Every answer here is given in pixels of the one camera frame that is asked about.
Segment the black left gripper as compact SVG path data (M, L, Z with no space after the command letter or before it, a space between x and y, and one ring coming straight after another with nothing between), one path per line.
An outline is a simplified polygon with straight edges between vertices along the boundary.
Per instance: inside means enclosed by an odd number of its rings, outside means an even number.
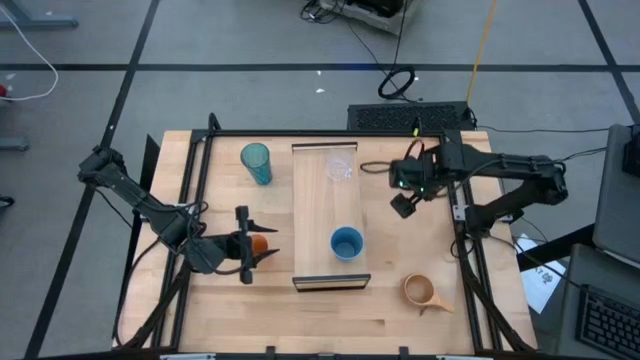
M220 270L220 275L238 274L240 281L245 284L252 283L252 275L250 269L256 268L258 264L271 255L279 252L279 249L270 249L253 256L250 232L257 233L275 233L277 229L272 229L258 225L253 219L249 219L249 210L247 206L241 205L235 208L235 216L238 222L238 230L229 234L224 242L226 258L239 260L240 265L232 270Z

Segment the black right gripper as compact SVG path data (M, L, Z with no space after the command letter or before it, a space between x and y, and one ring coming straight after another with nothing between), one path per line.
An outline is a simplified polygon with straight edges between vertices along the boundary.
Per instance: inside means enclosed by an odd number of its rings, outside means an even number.
M442 196L442 186L434 180L439 146L430 148L420 147L416 156L411 154L413 146L409 146L401 159L394 159L389 165L388 182L391 188L411 190L421 195L425 200L432 200ZM397 194L391 201L391 207L403 219L416 211L415 196L406 197Z

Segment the blue ribbed plastic cup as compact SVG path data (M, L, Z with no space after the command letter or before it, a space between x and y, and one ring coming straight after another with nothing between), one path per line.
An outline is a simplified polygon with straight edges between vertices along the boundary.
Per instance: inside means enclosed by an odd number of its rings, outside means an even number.
M338 259L351 261L363 252L364 239L357 229L353 227L341 227L332 234L330 238L330 248Z

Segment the small clear glass cup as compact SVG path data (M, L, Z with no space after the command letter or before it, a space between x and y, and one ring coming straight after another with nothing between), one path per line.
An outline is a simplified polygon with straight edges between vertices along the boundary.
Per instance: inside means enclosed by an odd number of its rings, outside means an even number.
M326 157L327 176L333 181L348 180L352 177L352 159L344 152L330 152Z

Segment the teal faceted glass tumbler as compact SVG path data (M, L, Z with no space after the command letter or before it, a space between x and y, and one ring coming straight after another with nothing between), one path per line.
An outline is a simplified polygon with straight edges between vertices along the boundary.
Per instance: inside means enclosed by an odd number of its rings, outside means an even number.
M272 181L270 151L266 145L246 145L241 151L240 159L257 184L268 185Z

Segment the beige mug with handle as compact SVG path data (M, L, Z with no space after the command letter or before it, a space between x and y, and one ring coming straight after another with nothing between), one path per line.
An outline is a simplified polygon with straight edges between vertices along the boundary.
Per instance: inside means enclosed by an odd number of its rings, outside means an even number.
M420 315L428 309L455 312L455 307L439 295L431 279L423 274L407 275L402 281L401 289L405 299L419 309Z

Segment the black computer tower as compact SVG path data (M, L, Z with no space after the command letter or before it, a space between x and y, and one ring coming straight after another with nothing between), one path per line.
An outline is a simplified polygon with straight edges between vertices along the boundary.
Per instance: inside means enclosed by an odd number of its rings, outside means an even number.
M474 130L472 110L464 101L350 105L347 129L420 132Z

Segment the white paper sheet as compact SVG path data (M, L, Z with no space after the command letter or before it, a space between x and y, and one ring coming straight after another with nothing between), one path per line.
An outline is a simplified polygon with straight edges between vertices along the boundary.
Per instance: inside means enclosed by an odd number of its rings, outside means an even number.
M545 266L532 268L521 273L526 300L529 307L541 314L550 300L566 267L558 261L551 261Z

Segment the grey desk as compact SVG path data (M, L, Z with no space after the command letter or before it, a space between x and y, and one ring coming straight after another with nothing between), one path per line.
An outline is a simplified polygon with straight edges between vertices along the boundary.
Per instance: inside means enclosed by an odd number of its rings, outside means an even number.
M590 245L574 245L554 353L593 360L614 359L575 338L580 287L591 285L640 305L640 178L622 169L631 126L609 129Z

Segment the black desk device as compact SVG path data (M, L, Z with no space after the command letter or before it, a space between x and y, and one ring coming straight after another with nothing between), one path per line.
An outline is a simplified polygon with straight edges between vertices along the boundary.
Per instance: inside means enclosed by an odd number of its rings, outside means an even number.
M630 127L631 138L623 147L622 169L625 173L640 178L640 124Z

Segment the black computer keyboard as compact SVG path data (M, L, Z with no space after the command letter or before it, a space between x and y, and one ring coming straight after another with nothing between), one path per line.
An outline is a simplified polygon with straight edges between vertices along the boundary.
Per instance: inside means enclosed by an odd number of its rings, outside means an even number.
M575 338L620 360L640 360L640 305L581 286Z

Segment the grey desk foot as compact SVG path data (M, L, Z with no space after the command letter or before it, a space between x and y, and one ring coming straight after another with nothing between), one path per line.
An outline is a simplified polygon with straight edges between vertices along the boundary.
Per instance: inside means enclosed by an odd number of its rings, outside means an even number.
M0 151L24 152L30 148L27 137L3 137L0 136Z
M79 22L71 16L33 15L20 0L0 0L0 29L17 25L20 29L55 29L77 28Z

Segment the wooden table with black frame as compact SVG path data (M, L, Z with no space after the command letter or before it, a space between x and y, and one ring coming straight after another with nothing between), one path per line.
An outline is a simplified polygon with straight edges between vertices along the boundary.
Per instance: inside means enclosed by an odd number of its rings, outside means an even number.
M371 273L366 260L363 208L356 142L294 144L293 215L294 275L299 292L361 290ZM333 181L326 174L330 152L344 152L352 159L352 177ZM357 229L364 250L351 261L338 259L330 248L330 238L341 227Z

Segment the black aluminium rig frame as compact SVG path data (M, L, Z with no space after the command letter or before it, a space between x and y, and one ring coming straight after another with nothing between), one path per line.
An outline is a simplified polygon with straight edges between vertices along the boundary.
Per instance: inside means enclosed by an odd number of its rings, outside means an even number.
M357 162L401 157L411 142L406 137L361 137L345 131L294 131L277 136L256 132L245 137L224 136L212 145L203 213L207 233L237 228L234 209L247 205L256 223L278 229L265 234L271 248L281 251L254 270L252 285L234 276L194 274L186 298L179 350L184 352L262 353L275 346L280 353L341 353L398 355L471 354L474 346L460 267L449 253L454 232L448 199L421 203L410 218L401 219L389 205L397 190L386 176L361 175L360 189L364 257L372 274L364 290L298 293L291 278L295 269L294 143L358 142ZM163 202L182 202L183 180L191 131L167 131L151 187ZM252 142L266 144L273 156L269 186L258 186L240 163L241 149ZM484 242L496 306L524 341L538 347L520 273L507 244ZM139 263L131 279L120 322L127 341L157 304L164 280L167 250L158 244ZM411 273L429 276L441 297L454 303L455 312L426 311L407 304L400 289Z

